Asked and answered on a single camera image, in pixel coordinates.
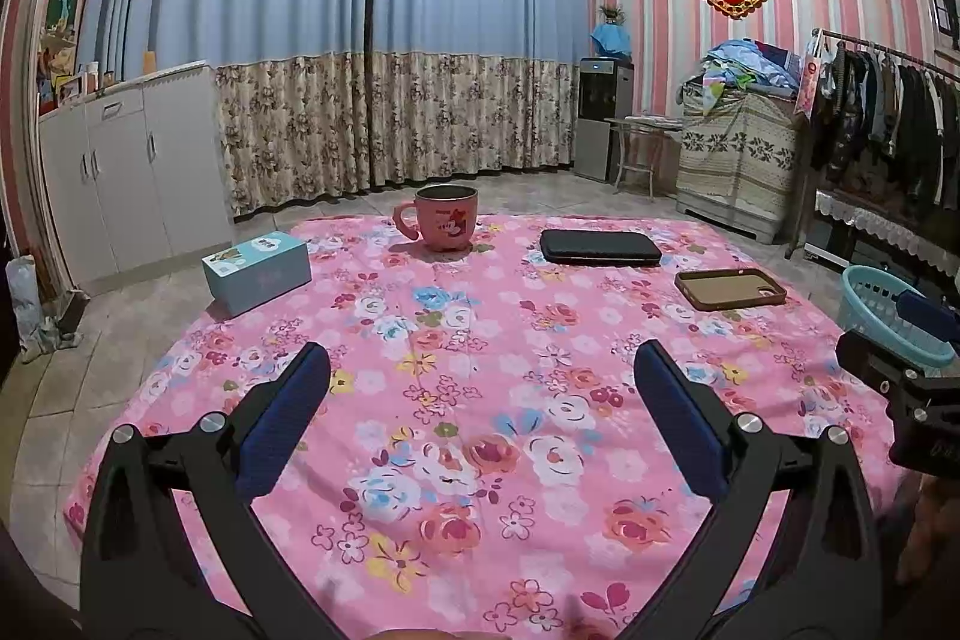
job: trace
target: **screw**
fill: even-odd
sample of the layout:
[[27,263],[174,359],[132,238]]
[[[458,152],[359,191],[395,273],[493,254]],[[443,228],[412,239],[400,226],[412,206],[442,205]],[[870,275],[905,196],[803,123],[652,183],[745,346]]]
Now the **screw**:
[[740,427],[741,431],[747,432],[747,434],[756,434],[763,428],[763,421],[760,420],[760,415],[743,413],[742,415],[737,415],[736,425]]
[[118,445],[130,442],[131,439],[133,439],[133,432],[133,426],[128,423],[123,424],[123,426],[118,426],[113,430],[113,441]]
[[224,417],[224,413],[207,413],[203,418],[200,418],[200,430],[207,434],[219,432],[226,425],[227,418]]
[[846,445],[850,442],[850,435],[847,434],[847,430],[841,426],[832,426],[827,429],[827,437],[830,438],[830,442],[834,445]]

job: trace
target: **tissue box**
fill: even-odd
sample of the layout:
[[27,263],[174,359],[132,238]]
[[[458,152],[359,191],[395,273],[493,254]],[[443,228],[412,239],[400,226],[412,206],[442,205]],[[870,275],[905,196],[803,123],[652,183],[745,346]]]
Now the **tissue box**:
[[213,298],[230,317],[310,282],[306,243],[282,231],[241,242],[203,259]]

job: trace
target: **brown phone case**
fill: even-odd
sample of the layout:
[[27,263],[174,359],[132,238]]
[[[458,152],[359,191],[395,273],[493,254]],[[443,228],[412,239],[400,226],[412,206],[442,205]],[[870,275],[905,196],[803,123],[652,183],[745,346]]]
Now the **brown phone case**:
[[784,304],[786,290],[760,269],[678,272],[674,283],[696,310],[738,310]]

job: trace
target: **drawer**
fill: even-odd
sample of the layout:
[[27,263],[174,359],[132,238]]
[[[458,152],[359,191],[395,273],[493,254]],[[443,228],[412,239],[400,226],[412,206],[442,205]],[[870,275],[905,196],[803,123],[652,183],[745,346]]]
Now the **drawer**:
[[143,109],[143,91],[131,88],[128,91],[112,92],[103,98],[88,101],[85,105],[86,127],[102,124],[112,119],[126,118]]

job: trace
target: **phone case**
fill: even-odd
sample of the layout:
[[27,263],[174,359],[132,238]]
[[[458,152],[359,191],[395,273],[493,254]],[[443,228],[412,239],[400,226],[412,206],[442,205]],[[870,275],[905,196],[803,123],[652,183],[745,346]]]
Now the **phone case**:
[[741,310],[784,304],[786,289],[760,269],[679,272],[674,283],[696,310]]
[[587,266],[656,266],[661,252],[645,234],[631,231],[578,231],[548,228],[541,251],[553,263]]

